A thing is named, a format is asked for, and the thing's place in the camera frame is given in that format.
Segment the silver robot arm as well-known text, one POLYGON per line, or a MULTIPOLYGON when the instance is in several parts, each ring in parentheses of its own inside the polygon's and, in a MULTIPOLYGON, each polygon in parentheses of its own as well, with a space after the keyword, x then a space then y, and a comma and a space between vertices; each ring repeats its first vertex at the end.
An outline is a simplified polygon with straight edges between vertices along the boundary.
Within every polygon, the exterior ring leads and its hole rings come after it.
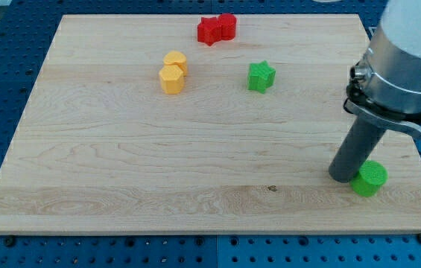
POLYGON ((350 72, 350 136, 392 130, 421 137, 421 0, 391 0, 367 50, 350 72))

